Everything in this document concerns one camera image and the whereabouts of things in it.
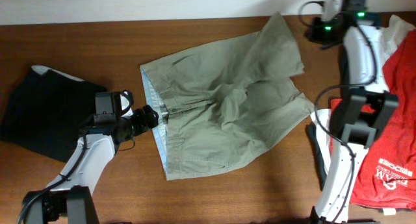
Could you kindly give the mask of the khaki green shorts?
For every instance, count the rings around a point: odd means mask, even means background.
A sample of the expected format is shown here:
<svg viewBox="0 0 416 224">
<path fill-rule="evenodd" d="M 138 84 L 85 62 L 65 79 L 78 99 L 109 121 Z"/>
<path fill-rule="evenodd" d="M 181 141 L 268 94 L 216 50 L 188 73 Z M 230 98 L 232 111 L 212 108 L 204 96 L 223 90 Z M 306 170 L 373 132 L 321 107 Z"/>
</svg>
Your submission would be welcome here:
<svg viewBox="0 0 416 224">
<path fill-rule="evenodd" d="M 304 65 L 285 19 L 257 32 L 192 47 L 140 67 L 168 180 L 242 168 L 313 111 L 293 84 Z"/>
</svg>

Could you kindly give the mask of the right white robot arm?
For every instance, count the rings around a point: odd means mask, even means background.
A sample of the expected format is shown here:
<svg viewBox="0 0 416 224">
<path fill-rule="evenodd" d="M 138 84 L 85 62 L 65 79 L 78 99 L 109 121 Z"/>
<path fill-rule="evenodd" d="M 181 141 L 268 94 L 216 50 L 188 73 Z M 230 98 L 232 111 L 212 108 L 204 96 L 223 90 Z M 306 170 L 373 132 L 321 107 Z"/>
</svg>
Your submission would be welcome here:
<svg viewBox="0 0 416 224">
<path fill-rule="evenodd" d="M 398 97 L 385 90 L 366 90 L 377 81 L 378 63 L 371 41 L 359 21 L 363 12 L 340 12 L 322 24 L 331 31 L 337 23 L 357 43 L 357 55 L 348 54 L 349 64 L 369 69 L 369 77 L 347 84 L 350 91 L 332 112 L 329 127 L 322 130 L 334 140 L 330 168 L 322 195 L 309 217 L 313 224 L 347 223 L 352 190 L 366 155 L 380 137 L 398 107 Z"/>
</svg>

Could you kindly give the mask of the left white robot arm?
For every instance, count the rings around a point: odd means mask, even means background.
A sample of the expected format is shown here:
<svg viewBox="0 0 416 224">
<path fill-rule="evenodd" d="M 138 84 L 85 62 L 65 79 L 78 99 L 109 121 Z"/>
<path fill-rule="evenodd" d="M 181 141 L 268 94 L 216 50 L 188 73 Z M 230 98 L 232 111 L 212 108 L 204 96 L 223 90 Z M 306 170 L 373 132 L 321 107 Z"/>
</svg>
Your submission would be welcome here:
<svg viewBox="0 0 416 224">
<path fill-rule="evenodd" d="M 44 189 L 24 197 L 18 223 L 49 223 L 61 216 L 68 223 L 99 223 L 92 193 L 103 170 L 121 143 L 157 127 L 159 115 L 149 105 L 134 111 L 127 107 L 96 112 L 87 123 L 59 175 Z"/>
</svg>

